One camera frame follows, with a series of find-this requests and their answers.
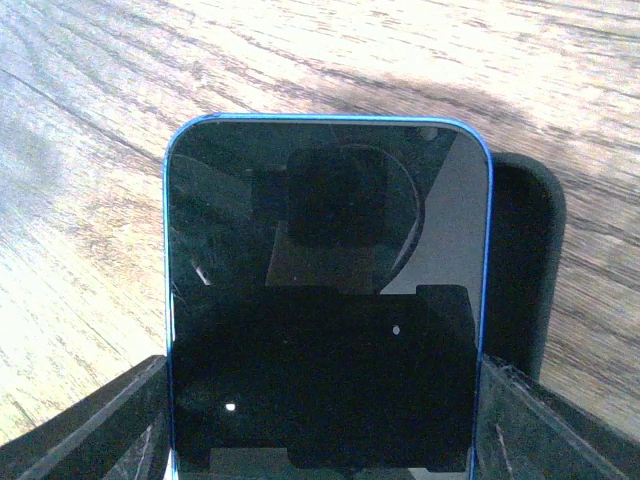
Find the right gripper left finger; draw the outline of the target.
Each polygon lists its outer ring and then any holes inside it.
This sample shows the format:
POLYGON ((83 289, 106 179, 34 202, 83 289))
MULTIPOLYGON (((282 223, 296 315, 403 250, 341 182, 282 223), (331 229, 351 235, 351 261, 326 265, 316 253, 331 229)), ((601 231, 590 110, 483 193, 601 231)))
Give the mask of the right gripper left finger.
POLYGON ((169 457, 167 361, 153 355, 1 447, 3 479, 161 479, 169 457))

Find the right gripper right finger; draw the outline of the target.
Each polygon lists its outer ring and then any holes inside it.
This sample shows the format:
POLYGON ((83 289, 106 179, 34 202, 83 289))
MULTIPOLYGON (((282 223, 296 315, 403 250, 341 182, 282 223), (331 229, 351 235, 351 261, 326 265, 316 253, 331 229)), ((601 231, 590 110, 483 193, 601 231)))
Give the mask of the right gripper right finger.
POLYGON ((637 479, 639 442, 500 359, 482 360, 479 479, 637 479))

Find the blue smartphone black screen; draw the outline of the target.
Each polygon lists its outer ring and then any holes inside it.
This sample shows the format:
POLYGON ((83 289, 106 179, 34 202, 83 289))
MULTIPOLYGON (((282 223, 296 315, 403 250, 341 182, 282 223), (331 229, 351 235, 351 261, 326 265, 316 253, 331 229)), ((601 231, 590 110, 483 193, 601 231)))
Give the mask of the blue smartphone black screen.
POLYGON ((449 118, 182 126, 163 178, 172 476, 475 478, 493 180, 449 118))

